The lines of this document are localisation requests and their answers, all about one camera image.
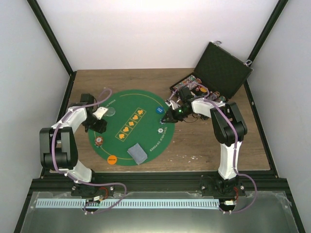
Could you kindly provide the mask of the blue small blind button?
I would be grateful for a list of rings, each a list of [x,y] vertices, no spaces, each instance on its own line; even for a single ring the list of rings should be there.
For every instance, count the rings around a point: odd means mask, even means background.
[[[163,108],[162,106],[158,106],[158,107],[156,108],[156,113],[157,113],[157,114],[162,114],[162,113],[164,113],[164,108]]]

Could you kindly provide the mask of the clear acrylic dealer button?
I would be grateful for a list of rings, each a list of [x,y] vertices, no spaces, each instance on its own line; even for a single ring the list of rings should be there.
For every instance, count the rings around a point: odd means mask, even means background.
[[[108,117],[112,117],[115,114],[115,109],[113,107],[108,108],[107,112],[106,112],[106,116]]]

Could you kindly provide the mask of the brown red chip stack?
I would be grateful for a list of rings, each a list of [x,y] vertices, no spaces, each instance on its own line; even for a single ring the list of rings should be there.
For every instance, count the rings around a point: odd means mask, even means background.
[[[104,143],[104,139],[101,136],[97,136],[94,140],[95,146],[101,147]]]

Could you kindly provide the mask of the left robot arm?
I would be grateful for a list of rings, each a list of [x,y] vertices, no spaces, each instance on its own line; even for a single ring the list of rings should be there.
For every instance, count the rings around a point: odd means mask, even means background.
[[[83,183],[82,190],[88,196],[99,192],[99,183],[92,179],[93,171],[78,159],[74,137],[82,125],[85,131],[104,133],[108,108],[100,107],[91,94],[82,94],[78,103],[71,104],[65,115],[49,128],[39,132],[40,162],[43,168],[68,176],[76,183]]]

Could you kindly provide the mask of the black poker chip case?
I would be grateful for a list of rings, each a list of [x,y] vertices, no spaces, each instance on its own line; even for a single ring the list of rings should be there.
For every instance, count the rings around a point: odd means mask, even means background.
[[[240,61],[217,43],[209,42],[194,71],[170,87],[171,96],[188,87],[194,97],[207,97],[216,102],[225,102],[233,97],[251,74],[252,68]]]

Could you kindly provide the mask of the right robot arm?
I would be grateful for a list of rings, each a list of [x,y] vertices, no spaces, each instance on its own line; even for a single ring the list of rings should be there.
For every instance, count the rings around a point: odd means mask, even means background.
[[[228,195],[237,184],[239,176],[237,165],[239,150],[247,126],[235,102],[216,102],[207,97],[194,97],[188,87],[178,90],[182,101],[179,105],[171,97],[166,99],[168,110],[160,120],[162,124],[183,121],[188,115],[197,114],[211,119],[215,138],[220,143],[219,178],[216,179],[216,191]]]

